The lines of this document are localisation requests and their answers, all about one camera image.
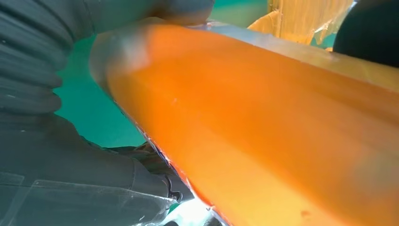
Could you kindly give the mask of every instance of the green background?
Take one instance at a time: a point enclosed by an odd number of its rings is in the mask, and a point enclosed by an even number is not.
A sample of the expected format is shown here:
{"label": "green background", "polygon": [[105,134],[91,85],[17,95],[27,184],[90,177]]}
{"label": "green background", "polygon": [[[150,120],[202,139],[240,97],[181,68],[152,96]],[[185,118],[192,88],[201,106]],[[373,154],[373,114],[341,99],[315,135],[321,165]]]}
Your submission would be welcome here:
{"label": "green background", "polygon": [[[211,18],[247,27],[267,12],[266,0],[216,0]],[[334,36],[328,37],[322,48],[332,46]],[[117,106],[92,81],[88,68],[94,38],[78,42],[65,70],[59,72],[64,80],[55,92],[63,105],[57,112],[70,120],[86,139],[104,147],[141,144],[144,139]]]}

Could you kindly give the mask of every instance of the black object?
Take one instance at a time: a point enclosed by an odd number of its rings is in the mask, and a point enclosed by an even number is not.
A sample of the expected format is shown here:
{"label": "black object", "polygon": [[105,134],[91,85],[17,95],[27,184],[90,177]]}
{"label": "black object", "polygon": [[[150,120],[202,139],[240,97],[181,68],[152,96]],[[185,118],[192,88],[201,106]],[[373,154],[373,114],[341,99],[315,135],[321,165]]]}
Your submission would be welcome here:
{"label": "black object", "polygon": [[175,221],[166,223],[164,226],[179,226]]}
{"label": "black object", "polygon": [[358,1],[344,19],[333,50],[399,67],[399,0]]}
{"label": "black object", "polygon": [[[83,140],[54,114],[61,100],[53,89],[62,84],[56,71],[65,67],[74,42],[157,16],[165,2],[0,1],[0,226],[162,220],[170,202],[162,198],[170,190],[165,177]],[[177,3],[191,10],[213,6],[210,0]],[[184,14],[187,7],[176,9]]]}
{"label": "black object", "polygon": [[164,181],[169,188],[169,198],[175,199],[178,202],[185,202],[194,198],[190,189],[177,176],[176,171],[165,162],[159,150],[155,150],[148,142],[139,147],[127,146],[106,148],[105,150],[136,159],[150,173],[164,176]]}

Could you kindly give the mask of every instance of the orange plastic cover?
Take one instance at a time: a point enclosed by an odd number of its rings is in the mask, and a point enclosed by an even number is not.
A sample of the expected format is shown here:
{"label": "orange plastic cover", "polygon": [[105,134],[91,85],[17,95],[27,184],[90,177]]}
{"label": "orange plastic cover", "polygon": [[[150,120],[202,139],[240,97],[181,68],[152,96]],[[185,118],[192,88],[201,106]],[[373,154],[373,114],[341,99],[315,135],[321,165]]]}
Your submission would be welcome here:
{"label": "orange plastic cover", "polygon": [[211,32],[145,42],[111,93],[227,222],[399,225],[396,92]]}

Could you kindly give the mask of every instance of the transparent plastic wrap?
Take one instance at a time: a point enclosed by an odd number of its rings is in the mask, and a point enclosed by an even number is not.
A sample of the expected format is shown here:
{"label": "transparent plastic wrap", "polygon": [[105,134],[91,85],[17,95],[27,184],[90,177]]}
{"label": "transparent plastic wrap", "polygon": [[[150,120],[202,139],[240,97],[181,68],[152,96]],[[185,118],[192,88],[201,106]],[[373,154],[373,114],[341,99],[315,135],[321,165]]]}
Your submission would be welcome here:
{"label": "transparent plastic wrap", "polygon": [[0,202],[0,226],[151,226],[161,222],[175,203],[123,188],[47,180],[22,186],[23,181],[21,176],[0,173],[5,199]]}

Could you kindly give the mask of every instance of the orange pipe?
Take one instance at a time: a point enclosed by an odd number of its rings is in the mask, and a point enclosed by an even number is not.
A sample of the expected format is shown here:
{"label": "orange pipe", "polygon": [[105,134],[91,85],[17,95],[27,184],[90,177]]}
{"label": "orange pipe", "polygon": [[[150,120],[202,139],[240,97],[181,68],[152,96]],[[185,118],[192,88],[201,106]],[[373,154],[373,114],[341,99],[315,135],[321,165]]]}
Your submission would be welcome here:
{"label": "orange pipe", "polygon": [[396,92],[211,32],[145,43],[112,96],[227,222],[399,225]]}

